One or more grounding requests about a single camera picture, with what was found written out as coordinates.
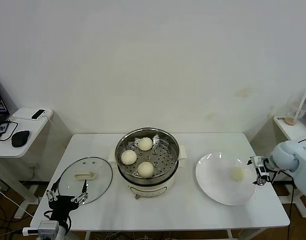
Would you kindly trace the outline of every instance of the steamed bun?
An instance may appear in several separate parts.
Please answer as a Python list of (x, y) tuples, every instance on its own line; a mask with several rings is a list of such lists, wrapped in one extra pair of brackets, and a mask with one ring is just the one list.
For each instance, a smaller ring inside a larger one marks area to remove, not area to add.
[(137, 154), (133, 150), (126, 150), (122, 153), (121, 160), (125, 165), (131, 165), (136, 162)]
[(142, 178), (149, 178), (153, 176), (154, 174), (154, 167), (153, 164), (151, 164), (148, 161), (142, 162), (137, 169), (138, 175), (140, 175)]
[(152, 139), (148, 137), (143, 137), (139, 142), (138, 142), (138, 147), (142, 151), (147, 151), (150, 150), (153, 146), (153, 141)]

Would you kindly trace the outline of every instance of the white wall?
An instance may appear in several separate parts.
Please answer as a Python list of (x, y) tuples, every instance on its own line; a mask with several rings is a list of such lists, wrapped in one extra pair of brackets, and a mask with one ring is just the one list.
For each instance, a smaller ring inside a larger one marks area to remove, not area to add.
[(0, 82), (73, 134), (252, 140), (306, 89), (306, 0), (0, 0)]

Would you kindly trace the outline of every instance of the robotic hand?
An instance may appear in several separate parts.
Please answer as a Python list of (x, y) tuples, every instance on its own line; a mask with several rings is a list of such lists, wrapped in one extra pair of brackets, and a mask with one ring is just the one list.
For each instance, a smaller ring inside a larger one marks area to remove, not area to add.
[(306, 147), (296, 141), (278, 144), (269, 157), (252, 156), (249, 164), (254, 164), (259, 186), (270, 182), (268, 172), (285, 171), (292, 176), (296, 187), (306, 196)]
[(41, 240), (64, 240), (65, 235), (70, 230), (71, 220), (69, 217), (70, 211), (77, 209), (85, 203), (88, 198), (87, 183), (84, 181), (81, 194), (78, 196), (56, 195), (59, 180), (57, 180), (51, 190), (46, 191), (48, 206), (52, 209), (46, 211), (44, 216), (49, 220), (41, 221), (39, 227), (33, 229), (25, 227), (23, 236), (38, 234)]

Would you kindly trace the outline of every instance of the small white table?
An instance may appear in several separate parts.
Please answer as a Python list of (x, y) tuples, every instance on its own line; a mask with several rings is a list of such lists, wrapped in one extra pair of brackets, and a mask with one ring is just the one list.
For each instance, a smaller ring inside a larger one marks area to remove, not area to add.
[[(23, 209), (27, 209), (28, 205), (38, 204), (38, 199), (34, 195), (38, 185), (32, 185), (30, 189), (27, 189), (13, 176), (13, 174), (11, 174), (8, 171), (8, 169), (3, 164), (1, 164), (1, 162), (3, 161), (2, 159), (5, 158), (17, 159), (23, 156), (27, 152), (29, 147), (32, 145), (38, 134), (41, 132), (41, 130), (47, 123), (48, 119), (52, 116), (52, 114), (53, 114), (52, 110), (48, 109), (46, 111), (46, 115), (41, 117), (39, 120), (20, 119), (20, 118), (13, 118), (11, 116), (9, 119), (13, 122), (18, 123), (18, 126), (14, 133), (23, 130), (30, 131), (27, 143), (24, 146), (14, 148), (11, 145), (11, 139), (6, 141), (0, 141), (0, 179), (24, 198), (24, 201), (20, 205), (21, 208)], [(14, 127), (15, 124), (11, 123), (8, 126), (6, 133), (2, 136), (2, 138), (8, 137), (11, 134)], [(14, 218), (20, 219), (23, 217), (23, 215), (24, 211), (19, 208), (15, 213)]]
[[(176, 133), (185, 145), (185, 166), (178, 168), (173, 187), (166, 193), (135, 199), (118, 169), (106, 193), (70, 213), (72, 231), (198, 231), (248, 229), (239, 239), (251, 239), (266, 228), (287, 226), (290, 221), (270, 183), (258, 186), (245, 205), (227, 206), (209, 198), (195, 179), (195, 164), (208, 152), (229, 152), (248, 160), (255, 153), (243, 133)], [(72, 137), (48, 189), (73, 162), (84, 157), (108, 159), (122, 134), (76, 134)], [(30, 226), (46, 218), (47, 197), (38, 206)]]
[[(275, 116), (274, 122), (277, 124), (277, 126), (282, 130), (282, 132), (285, 134), (288, 140), (303, 140), (306, 138), (306, 125), (304, 125), (301, 121), (297, 121), (296, 125), (291, 126), (284, 122), (284, 117), (282, 116)], [(282, 204), (290, 204), (292, 202), (292, 191), (293, 186), (291, 185), (285, 185), (289, 195), (288, 196), (280, 196), (279, 200)], [(299, 213), (303, 218), (306, 218), (306, 207), (301, 200), (301, 196), (303, 193), (296, 189), (294, 191), (294, 199), (293, 203), (297, 207)]]

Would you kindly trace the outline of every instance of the cable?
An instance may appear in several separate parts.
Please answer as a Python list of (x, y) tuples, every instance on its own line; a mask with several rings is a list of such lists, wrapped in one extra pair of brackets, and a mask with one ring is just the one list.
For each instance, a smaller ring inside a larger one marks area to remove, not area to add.
[(292, 200), (291, 200), (291, 207), (289, 209), (289, 225), (288, 225), (288, 232), (287, 232), (287, 240), (289, 240), (289, 234), (291, 231), (291, 224), (292, 224), (292, 206), (293, 206), (293, 201), (294, 201), (294, 191), (295, 191), (295, 182), (292, 176), (290, 176), (288, 173), (286, 173), (285, 171), (281, 171), (283, 174), (289, 176), (292, 181), (293, 181), (293, 191), (292, 191)]
[(24, 219), (26, 219), (26, 218), (28, 218), (29, 216), (26, 216), (26, 217), (24, 217), (24, 218), (21, 218), (21, 219), (19, 219), (19, 220), (16, 220), (16, 221), (7, 221), (5, 218), (6, 218), (6, 213), (5, 213), (5, 211), (4, 211), (4, 209), (0, 206), (0, 209), (1, 209), (1, 211), (3, 212), (3, 215), (4, 215), (4, 219), (2, 219), (2, 218), (0, 218), (0, 220), (2, 220), (2, 221), (4, 221), (4, 223), (17, 223), (17, 222), (20, 222), (20, 221), (22, 221), (22, 220), (24, 220)]
[(15, 234), (21, 234), (21, 235), (23, 235), (23, 229), (19, 229), (19, 230), (16, 230), (15, 232), (12, 232), (12, 233), (9, 235), (8, 240), (12, 240), (13, 235), (15, 235)]
[(275, 179), (276, 179), (277, 175), (278, 175), (278, 174), (280, 174), (280, 173), (281, 173), (281, 171), (280, 171), (280, 170), (279, 170), (279, 171), (274, 172), (274, 176), (273, 176), (273, 179), (272, 179), (272, 181), (271, 181), (271, 184), (273, 184), (273, 183), (274, 183), (274, 181), (275, 181)]
[(7, 123), (7, 125), (9, 125), (10, 123), (13, 123), (13, 124), (15, 123), (16, 126), (15, 126), (15, 128), (13, 129), (11, 135), (8, 136), (8, 138), (6, 138), (6, 139), (0, 139), (1, 142), (6, 141), (6, 140), (9, 140), (10, 137), (13, 135), (14, 131), (16, 130), (17, 126), (18, 126), (18, 123), (17, 123), (17, 122), (14, 122), (14, 121), (12, 122), (12, 121), (10, 121), (10, 120), (6, 120), (5, 123)]
[(0, 229), (3, 229), (3, 225), (5, 224), (5, 219), (6, 219), (6, 213), (5, 213), (4, 209), (2, 209), (1, 206), (0, 206), (0, 209), (1, 209), (1, 211), (3, 212), (3, 214), (4, 214), (4, 219), (1, 219), (1, 218), (0, 218), (0, 219), (3, 221), (2, 225), (0, 226)]
[(298, 143), (300, 144), (300, 143), (302, 143), (304, 141), (306, 141), (306, 139), (300, 140), (300, 141), (298, 141)]
[(23, 182), (22, 184), (24, 185), (27, 181), (30, 181), (31, 179), (33, 179), (35, 177), (35, 166), (33, 166), (33, 175), (28, 179), (26, 180), (25, 182)]
[(71, 219), (71, 217), (68, 215), (68, 229), (67, 229), (67, 231), (66, 231), (66, 234), (69, 232), (69, 230), (71, 229), (71, 226), (72, 226), (72, 219)]
[(0, 194), (2, 194), (5, 198), (7, 198), (8, 200), (10, 200), (12, 203), (14, 203), (15, 205), (17, 205), (20, 209), (22, 209), (24, 212), (26, 212), (28, 215), (30, 215), (31, 217), (33, 217), (33, 215), (31, 215), (29, 212), (27, 212), (25, 209), (23, 209), (20, 205), (18, 205), (16, 202), (14, 202), (12, 199), (8, 198), (4, 193), (2, 193), (0, 191)]
[(4, 236), (4, 235), (7, 235), (7, 234), (10, 234), (10, 233), (14, 233), (14, 232), (16, 232), (16, 231), (19, 231), (19, 230), (23, 230), (23, 228), (20, 228), (20, 229), (18, 229), (18, 230), (14, 230), (14, 231), (9, 231), (9, 232), (7, 232), (7, 233), (4, 233), (4, 234), (2, 234), (2, 235), (0, 235), (0, 237), (2, 237), (2, 236)]
[(53, 210), (48, 210), (48, 211), (46, 211), (46, 212), (44, 212), (44, 217), (46, 217), (47, 219), (50, 219), (50, 216), (48, 216), (47, 214), (49, 214), (49, 213), (52, 213), (53, 212)]
[(57, 127), (55, 127), (55, 125), (54, 125), (53, 122), (51, 121), (51, 118), (49, 118), (47, 115), (43, 115), (43, 116), (46, 117), (46, 118), (49, 120), (49, 122), (52, 124), (52, 126), (53, 126), (54, 129), (55, 129), (55, 132), (56, 132), (57, 137), (58, 137), (59, 140), (61, 141), (63, 147), (66, 149), (67, 146), (64, 144), (64, 141), (63, 141), (63, 139), (60, 137), (60, 135), (59, 135), (59, 133), (58, 133), (58, 130), (57, 130)]

